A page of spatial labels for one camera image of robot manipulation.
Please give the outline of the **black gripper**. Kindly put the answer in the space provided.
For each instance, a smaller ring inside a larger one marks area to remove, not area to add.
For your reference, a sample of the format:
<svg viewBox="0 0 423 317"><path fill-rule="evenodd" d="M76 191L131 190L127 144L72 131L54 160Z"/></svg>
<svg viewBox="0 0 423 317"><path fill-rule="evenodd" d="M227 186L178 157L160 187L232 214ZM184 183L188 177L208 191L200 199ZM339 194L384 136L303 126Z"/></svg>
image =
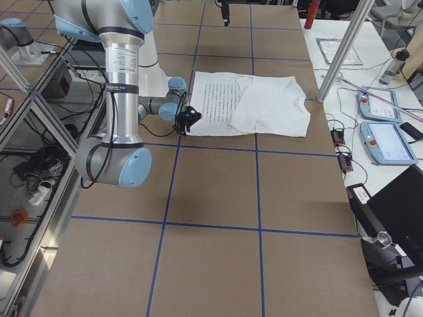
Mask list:
<svg viewBox="0 0 423 317"><path fill-rule="evenodd" d="M230 24L230 8L228 1L221 1L220 2L220 9L221 9L221 16L223 19L224 26L229 26Z"/></svg>
<svg viewBox="0 0 423 317"><path fill-rule="evenodd" d="M194 124L193 120L180 120L178 122L178 133L179 134L186 134L186 132L190 132L190 127Z"/></svg>

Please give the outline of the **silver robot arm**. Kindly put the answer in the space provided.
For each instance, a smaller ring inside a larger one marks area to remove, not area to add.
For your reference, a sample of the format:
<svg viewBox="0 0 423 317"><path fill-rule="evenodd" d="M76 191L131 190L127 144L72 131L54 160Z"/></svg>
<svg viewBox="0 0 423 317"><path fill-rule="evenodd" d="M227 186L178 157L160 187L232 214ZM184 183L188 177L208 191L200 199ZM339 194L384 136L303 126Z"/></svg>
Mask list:
<svg viewBox="0 0 423 317"><path fill-rule="evenodd" d="M200 118L188 102L182 77L166 77L157 58L153 10L148 1L55 1L60 34L100 42L105 50L106 127L84 140L75 165L90 184L140 186L152 155L138 126L148 115L186 133Z"/></svg>

